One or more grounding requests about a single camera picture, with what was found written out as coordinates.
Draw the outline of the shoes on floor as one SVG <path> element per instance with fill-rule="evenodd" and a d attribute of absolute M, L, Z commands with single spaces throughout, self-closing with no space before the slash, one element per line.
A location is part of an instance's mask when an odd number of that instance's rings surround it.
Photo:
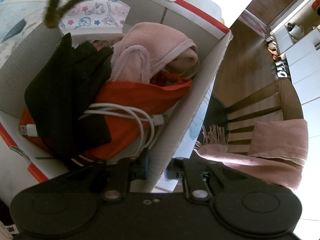
<path fill-rule="evenodd" d="M 281 56 L 277 47 L 277 43 L 273 36 L 266 38 L 266 46 L 268 52 L 272 55 L 274 61 L 276 76 L 278 78 L 288 78 L 291 79 L 289 65 L 285 56 Z"/>

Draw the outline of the pink fleece garment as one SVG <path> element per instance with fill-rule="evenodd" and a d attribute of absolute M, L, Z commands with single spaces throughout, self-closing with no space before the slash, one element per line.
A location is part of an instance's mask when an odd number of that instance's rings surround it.
<path fill-rule="evenodd" d="M 167 25 L 143 22 L 113 45 L 110 80 L 149 83 L 160 71 L 191 78 L 199 65 L 192 39 Z"/>

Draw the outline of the red cloth bag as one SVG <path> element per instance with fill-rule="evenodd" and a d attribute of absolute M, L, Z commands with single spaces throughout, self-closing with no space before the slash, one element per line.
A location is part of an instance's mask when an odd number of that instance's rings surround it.
<path fill-rule="evenodd" d="M 188 94 L 191 85 L 191 79 L 166 72 L 159 72 L 150 83 L 107 80 L 86 113 L 104 116 L 111 142 L 74 158 L 109 160 L 138 139 L 142 139 L 139 148 L 146 146 L 151 139 L 152 116 L 164 114 Z M 27 106 L 19 124 L 35 126 Z M 38 133 L 28 135 L 27 139 L 48 151 Z"/>

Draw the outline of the pink fringed scarf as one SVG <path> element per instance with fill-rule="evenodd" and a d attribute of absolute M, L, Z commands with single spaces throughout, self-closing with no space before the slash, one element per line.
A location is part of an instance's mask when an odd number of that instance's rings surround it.
<path fill-rule="evenodd" d="M 249 174 L 268 183 L 291 190 L 298 189 L 308 157 L 308 123 L 304 119 L 257 121 L 254 124 L 248 153 L 227 152 L 223 142 L 217 142 L 220 128 L 210 127 L 203 143 L 197 142 L 195 152 L 200 157 Z"/>

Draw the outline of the black drawstring pouch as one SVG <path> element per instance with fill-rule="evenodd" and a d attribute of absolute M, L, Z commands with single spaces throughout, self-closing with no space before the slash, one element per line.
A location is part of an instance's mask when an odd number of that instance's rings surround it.
<path fill-rule="evenodd" d="M 27 109 L 54 157 L 71 159 L 111 142 L 104 116 L 86 111 L 111 76 L 112 54 L 111 47 L 97 50 L 90 42 L 74 48 L 66 34 L 26 88 Z"/>

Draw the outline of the wooden chair beside table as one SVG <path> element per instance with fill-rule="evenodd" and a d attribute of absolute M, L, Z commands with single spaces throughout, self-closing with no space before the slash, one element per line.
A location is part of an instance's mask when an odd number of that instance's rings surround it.
<path fill-rule="evenodd" d="M 274 103 L 258 111 L 232 117 L 232 114 L 260 104 L 268 98 L 274 98 Z M 226 107 L 217 97 L 212 96 L 198 141 L 206 142 L 209 132 L 212 130 L 216 144 L 232 146 L 233 149 L 238 147 L 238 149 L 245 151 L 236 151 L 235 154 L 248 155 L 252 139 L 230 140 L 232 136 L 252 133 L 256 120 L 277 112 L 281 112 L 284 121 L 304 118 L 296 90 L 292 82 L 285 77 L 266 85 L 229 107 Z"/>

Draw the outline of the white wall cabinet unit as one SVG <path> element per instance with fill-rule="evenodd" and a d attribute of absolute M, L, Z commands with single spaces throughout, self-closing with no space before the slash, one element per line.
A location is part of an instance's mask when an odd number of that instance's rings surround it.
<path fill-rule="evenodd" d="M 307 0 L 281 27 L 272 30 L 279 77 L 291 80 L 304 105 L 319 99 L 319 0 Z"/>

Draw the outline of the cartoon printed face mask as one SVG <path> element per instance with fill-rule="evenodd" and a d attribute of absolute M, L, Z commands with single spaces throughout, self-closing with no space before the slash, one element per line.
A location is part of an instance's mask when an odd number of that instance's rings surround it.
<path fill-rule="evenodd" d="M 62 33 L 106 34 L 123 32 L 130 6 L 120 0 L 83 0 L 59 20 Z"/>

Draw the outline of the red patterned doormat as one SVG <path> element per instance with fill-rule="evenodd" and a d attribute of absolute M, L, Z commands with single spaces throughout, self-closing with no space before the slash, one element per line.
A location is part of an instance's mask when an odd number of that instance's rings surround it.
<path fill-rule="evenodd" d="M 244 23 L 253 31 L 255 31 L 263 39 L 267 39 L 269 37 L 270 32 L 268 30 L 267 25 L 264 24 L 261 20 L 259 20 L 259 18 L 257 18 L 248 10 L 245 9 L 238 17 L 238 20 L 240 20 L 242 23 Z"/>

